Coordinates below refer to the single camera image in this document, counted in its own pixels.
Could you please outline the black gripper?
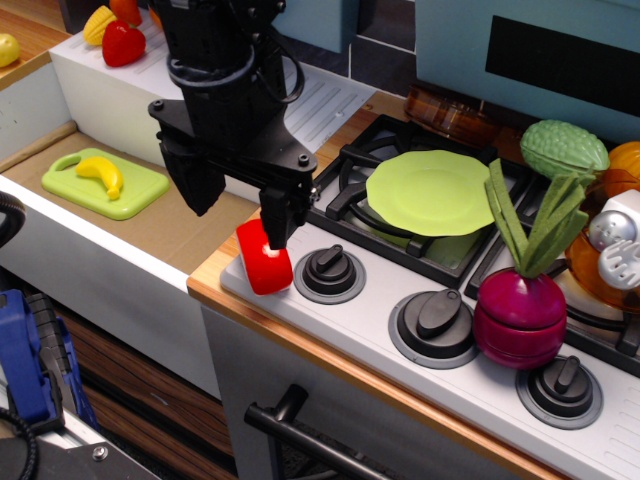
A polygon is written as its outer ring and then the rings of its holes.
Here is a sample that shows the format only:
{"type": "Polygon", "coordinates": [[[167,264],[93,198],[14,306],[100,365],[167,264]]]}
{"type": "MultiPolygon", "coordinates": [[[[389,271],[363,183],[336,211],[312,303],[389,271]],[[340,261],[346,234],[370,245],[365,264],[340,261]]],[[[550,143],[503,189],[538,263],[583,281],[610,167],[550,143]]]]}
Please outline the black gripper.
{"type": "Polygon", "coordinates": [[[226,188],[227,176],[261,189],[263,230],[271,249],[284,249],[306,223],[317,198],[317,162],[284,124],[285,109],[302,94],[278,80],[198,92],[182,100],[155,100],[149,115],[159,123],[164,163],[187,206],[203,216],[226,188]]]}

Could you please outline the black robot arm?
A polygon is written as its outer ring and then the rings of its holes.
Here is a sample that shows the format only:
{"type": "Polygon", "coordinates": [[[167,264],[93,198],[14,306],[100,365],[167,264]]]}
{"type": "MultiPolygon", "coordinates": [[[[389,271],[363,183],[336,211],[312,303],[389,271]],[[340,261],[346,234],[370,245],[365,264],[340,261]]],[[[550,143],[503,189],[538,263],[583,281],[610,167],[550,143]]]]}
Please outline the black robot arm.
{"type": "Polygon", "coordinates": [[[317,161],[285,126],[304,73],[287,89],[283,60],[293,55],[273,27],[283,1],[153,1],[168,45],[167,70],[180,100],[148,107],[159,123],[165,166],[199,216],[232,177],[258,188],[272,249],[282,249],[317,197],[317,161]]]}

